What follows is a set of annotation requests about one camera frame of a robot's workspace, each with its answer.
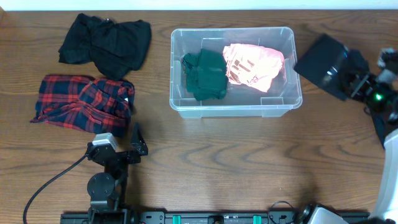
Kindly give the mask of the black shirt with tape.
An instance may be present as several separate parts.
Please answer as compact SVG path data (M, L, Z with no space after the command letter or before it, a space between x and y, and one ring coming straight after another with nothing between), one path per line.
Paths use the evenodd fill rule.
M358 50L350 50L327 34L319 36L298 59L294 70L335 98L350 97L349 83L367 74L369 64Z

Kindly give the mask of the dark green shirt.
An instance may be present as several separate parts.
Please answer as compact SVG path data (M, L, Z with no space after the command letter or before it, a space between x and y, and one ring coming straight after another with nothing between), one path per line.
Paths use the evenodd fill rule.
M224 57L212 50L201 49L199 54L185 54L182 59L186 74L186 89L197 101L223 99L228 77Z

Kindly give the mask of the large black garment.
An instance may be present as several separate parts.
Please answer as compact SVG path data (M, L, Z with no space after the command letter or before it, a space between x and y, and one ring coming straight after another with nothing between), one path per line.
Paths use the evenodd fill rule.
M141 69L151 38L151 26L143 20L115 23L81 13L58 50L58 61L72 65L93 62L109 79L121 80Z

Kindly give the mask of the coral pink printed t-shirt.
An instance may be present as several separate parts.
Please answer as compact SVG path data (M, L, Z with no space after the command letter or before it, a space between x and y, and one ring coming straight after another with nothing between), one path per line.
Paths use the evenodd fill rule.
M234 85L246 85L267 92L284 67L284 55L278 50L251 44L224 47L226 76Z

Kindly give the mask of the navy blue shirt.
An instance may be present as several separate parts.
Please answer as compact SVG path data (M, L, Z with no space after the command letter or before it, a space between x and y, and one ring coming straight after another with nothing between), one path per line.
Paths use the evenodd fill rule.
M374 110L369 110L370 115L373 120L374 129L376 131L376 135L378 136L382 147L384 147L384 142L386 137L395 130L394 125L389 122L389 113L388 112L375 112Z

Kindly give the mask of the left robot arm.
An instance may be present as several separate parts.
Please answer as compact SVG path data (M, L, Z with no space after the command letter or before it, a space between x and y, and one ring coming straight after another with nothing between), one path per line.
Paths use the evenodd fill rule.
M142 137L139 123L135 123L130 140L130 149L117 152L118 144L111 133L97 134L88 143L85 156L104 167L87 184L91 208L97 212L116 211L124 204L128 167L140 163L148 155L147 144Z

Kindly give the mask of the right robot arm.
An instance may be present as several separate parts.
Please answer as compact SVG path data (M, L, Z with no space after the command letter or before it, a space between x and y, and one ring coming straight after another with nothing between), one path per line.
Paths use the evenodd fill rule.
M376 78L367 74L341 81L349 85L346 95L366 104L385 150L378 199L364 223L397 223L397 92L391 88L396 78L397 72L385 68Z

